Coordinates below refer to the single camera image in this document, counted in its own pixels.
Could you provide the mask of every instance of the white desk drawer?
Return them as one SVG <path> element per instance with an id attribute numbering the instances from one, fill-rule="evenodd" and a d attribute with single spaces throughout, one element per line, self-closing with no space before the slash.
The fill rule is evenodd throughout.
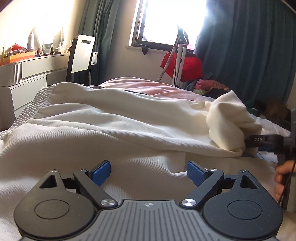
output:
<path id="1" fill-rule="evenodd" d="M 42 73 L 65 69 L 68 67 L 69 55 L 52 55 L 48 58 L 35 58 L 22 62 L 22 78 L 40 75 Z"/>
<path id="2" fill-rule="evenodd" d="M 13 88 L 11 90 L 11 96 L 14 110 L 31 102 L 38 91 L 44 86 L 46 86 L 46 77 Z"/>
<path id="3" fill-rule="evenodd" d="M 18 109 L 16 109 L 15 111 L 14 111 L 14 114 L 15 114 L 15 118 L 18 118 L 18 116 L 20 115 L 20 113 L 30 104 L 31 102 L 29 102 L 29 103 L 27 103 L 27 104 L 25 104 L 25 105 L 23 105 L 22 107 L 20 107 L 20 108 L 18 108 Z"/>

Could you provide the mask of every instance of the pink clothing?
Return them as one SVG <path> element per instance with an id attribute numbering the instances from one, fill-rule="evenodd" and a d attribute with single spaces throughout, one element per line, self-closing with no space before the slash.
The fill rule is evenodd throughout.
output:
<path id="1" fill-rule="evenodd" d="M 213 98 L 195 94 L 191 91 L 182 90 L 168 84 L 158 83 L 151 80 L 142 80 L 134 77 L 112 79 L 100 84 L 100 86 L 105 88 L 120 88 L 134 92 L 141 92 L 159 98 L 187 99 L 193 101 L 210 102 L 214 101 Z"/>
<path id="2" fill-rule="evenodd" d="M 210 91 L 212 88 L 224 89 L 226 91 L 230 90 L 227 86 L 225 86 L 215 80 L 198 80 L 195 84 L 195 89 L 197 89 L 197 90 Z"/>

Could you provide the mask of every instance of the pink bedsheet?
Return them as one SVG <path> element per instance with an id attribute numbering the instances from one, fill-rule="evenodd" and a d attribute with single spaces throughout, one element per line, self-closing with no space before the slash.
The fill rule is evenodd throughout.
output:
<path id="1" fill-rule="evenodd" d="M 195 94 L 191 91 L 182 90 L 177 87 L 158 83 L 151 80 L 142 80 L 134 77 L 123 77 L 109 80 L 100 86 L 105 88 L 120 88 L 134 92 L 145 93 L 159 98 L 187 99 L 193 101 L 210 101 L 214 99 Z"/>

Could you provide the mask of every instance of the red bag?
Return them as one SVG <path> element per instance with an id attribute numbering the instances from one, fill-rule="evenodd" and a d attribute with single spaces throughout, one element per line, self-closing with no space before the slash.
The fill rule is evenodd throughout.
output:
<path id="1" fill-rule="evenodd" d="M 166 62 L 170 57 L 170 53 L 171 52 L 167 53 L 164 56 L 163 61 L 160 65 L 161 68 L 165 67 Z M 165 71 L 171 78 L 174 76 L 176 57 L 177 54 L 175 53 L 172 57 L 172 60 L 168 68 Z M 186 54 L 183 71 L 181 75 L 181 82 L 196 80 L 200 78 L 202 78 L 202 61 L 195 54 Z"/>
<path id="2" fill-rule="evenodd" d="M 24 48 L 24 47 L 22 47 L 22 46 L 20 46 L 20 45 L 18 45 L 18 44 L 14 44 L 14 45 L 12 45 L 12 51 L 15 51 L 15 50 L 26 50 L 26 48 Z"/>

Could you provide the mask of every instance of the clothes pile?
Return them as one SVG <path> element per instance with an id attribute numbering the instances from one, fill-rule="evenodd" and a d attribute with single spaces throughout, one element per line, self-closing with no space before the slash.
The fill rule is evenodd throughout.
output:
<path id="1" fill-rule="evenodd" d="M 219 83 L 216 80 L 186 81 L 180 88 L 214 99 L 230 91 L 229 87 Z"/>

